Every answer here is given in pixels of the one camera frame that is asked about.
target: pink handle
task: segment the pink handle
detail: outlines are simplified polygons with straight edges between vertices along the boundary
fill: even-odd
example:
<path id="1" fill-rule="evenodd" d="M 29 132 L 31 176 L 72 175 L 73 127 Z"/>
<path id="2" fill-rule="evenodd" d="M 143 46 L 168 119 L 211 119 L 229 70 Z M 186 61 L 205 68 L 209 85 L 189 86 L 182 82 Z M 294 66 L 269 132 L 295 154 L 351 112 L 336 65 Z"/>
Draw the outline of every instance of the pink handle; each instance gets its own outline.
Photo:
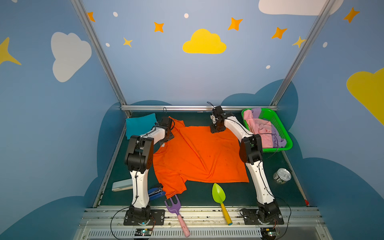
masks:
<path id="1" fill-rule="evenodd" d="M 179 219 L 179 222 L 180 222 L 181 228 L 183 229 L 185 237 L 189 237 L 191 233 L 189 232 L 187 225 L 185 225 L 183 218 L 181 217 L 180 214 L 177 215 L 177 218 Z"/>

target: green mat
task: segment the green mat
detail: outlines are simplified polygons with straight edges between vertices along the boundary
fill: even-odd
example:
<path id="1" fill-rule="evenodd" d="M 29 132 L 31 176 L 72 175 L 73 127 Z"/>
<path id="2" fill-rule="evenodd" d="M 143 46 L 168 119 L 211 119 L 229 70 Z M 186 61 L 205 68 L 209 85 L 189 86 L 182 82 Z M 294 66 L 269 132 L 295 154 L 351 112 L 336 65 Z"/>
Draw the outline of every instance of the green mat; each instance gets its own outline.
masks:
<path id="1" fill-rule="evenodd" d="M 132 117 L 141 117 L 149 113 L 133 113 Z M 237 119 L 241 121 L 240 113 L 233 113 Z M 186 126 L 209 126 L 211 120 L 210 113 L 168 113 L 177 120 L 183 120 Z M 159 121 L 164 113 L 156 113 L 156 118 Z M 101 199 L 100 205 L 104 206 L 129 206 L 132 202 L 132 190 L 124 190 L 120 192 L 112 192 L 112 184 L 117 181 L 131 178 L 127 166 L 124 164 L 124 157 L 128 146 L 128 140 L 124 137 L 115 164 L 112 168 L 105 192 Z M 281 152 L 264 153 L 264 171 L 268 179 L 272 193 L 283 198 L 289 206 L 306 206 L 303 196 L 301 195 L 295 181 L 292 179 L 286 184 L 280 185 L 273 180 L 273 174 L 281 167 L 289 170 L 289 166 L 285 161 Z M 251 175 L 247 169 L 249 183 L 220 183 L 226 194 L 225 205 L 228 206 L 257 206 L 256 191 L 253 185 Z M 148 174 L 148 189 L 157 184 L 157 178 L 153 167 Z M 192 182 L 185 183 L 187 190 L 178 195 L 182 206 L 217 206 L 218 204 L 212 198 L 213 183 Z M 151 201 L 151 206 L 164 206 L 165 197 L 161 197 Z M 279 206 L 286 204 L 277 199 Z"/>

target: folded teal fabric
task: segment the folded teal fabric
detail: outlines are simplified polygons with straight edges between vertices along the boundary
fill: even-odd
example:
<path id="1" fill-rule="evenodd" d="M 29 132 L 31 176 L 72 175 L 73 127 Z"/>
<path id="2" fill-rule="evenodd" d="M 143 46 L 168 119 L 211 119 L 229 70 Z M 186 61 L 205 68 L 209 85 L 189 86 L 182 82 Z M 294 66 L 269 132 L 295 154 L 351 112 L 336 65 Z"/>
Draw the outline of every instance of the folded teal fabric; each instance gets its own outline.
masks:
<path id="1" fill-rule="evenodd" d="M 149 132 L 156 123 L 156 115 L 154 113 L 140 118 L 127 118 L 126 136 L 128 140 L 132 135 L 142 135 Z"/>

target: toy shovel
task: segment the toy shovel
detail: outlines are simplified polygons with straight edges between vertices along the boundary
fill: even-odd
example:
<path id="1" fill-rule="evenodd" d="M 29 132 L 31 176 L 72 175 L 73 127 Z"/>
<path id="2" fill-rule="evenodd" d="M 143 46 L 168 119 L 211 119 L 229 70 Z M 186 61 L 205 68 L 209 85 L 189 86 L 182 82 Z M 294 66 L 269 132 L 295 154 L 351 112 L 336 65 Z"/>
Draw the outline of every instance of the toy shovel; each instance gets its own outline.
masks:
<path id="1" fill-rule="evenodd" d="M 232 220 L 229 217 L 229 214 L 223 204 L 225 200 L 225 192 L 217 183 L 215 183 L 212 188 L 212 197 L 214 198 L 215 202 L 220 203 L 221 209 L 223 210 L 223 214 L 228 225 L 232 225 Z"/>
<path id="2" fill-rule="evenodd" d="M 176 194 L 175 194 L 175 196 L 176 196 L 176 199 L 177 199 L 177 203 L 174 203 L 172 198 L 170 198 L 170 201 L 172 202 L 172 206 L 171 207 L 168 206 L 167 201 L 164 201 L 164 203 L 166 204 L 167 209 L 168 209 L 168 211 L 170 213 L 177 215 L 177 218 L 179 219 L 179 222 L 180 222 L 181 228 L 183 229 L 185 237 L 189 237 L 189 235 L 191 235 L 191 233 L 189 232 L 189 229 L 188 229 L 187 225 L 185 224 L 183 218 L 181 217 L 181 215 L 179 213 L 179 210 L 180 210 L 180 207 L 181 207 L 181 203 L 180 203 L 179 198 L 177 197 Z"/>

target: robotic arm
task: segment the robotic arm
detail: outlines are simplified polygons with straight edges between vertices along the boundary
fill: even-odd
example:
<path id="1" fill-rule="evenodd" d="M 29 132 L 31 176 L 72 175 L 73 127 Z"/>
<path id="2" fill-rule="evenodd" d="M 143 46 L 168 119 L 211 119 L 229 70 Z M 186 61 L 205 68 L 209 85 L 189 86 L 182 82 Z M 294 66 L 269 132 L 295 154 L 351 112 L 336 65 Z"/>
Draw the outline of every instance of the robotic arm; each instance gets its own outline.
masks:
<path id="1" fill-rule="evenodd" d="M 231 130 L 240 142 L 240 159 L 248 167 L 257 194 L 258 219 L 262 224 L 273 222 L 281 217 L 275 197 L 271 194 L 263 167 L 263 148 L 259 134 L 253 134 L 243 127 L 231 112 L 224 112 L 221 106 L 212 110 L 211 132 Z"/>
<path id="2" fill-rule="evenodd" d="M 127 217 L 132 220 L 127 225 L 146 225 L 149 222 L 151 208 L 148 196 L 148 170 L 153 162 L 153 146 L 157 142 L 163 144 L 174 138 L 173 120 L 163 117 L 159 125 L 141 136 L 132 135 L 129 139 L 125 164 L 132 177 L 133 200 L 127 211 Z"/>

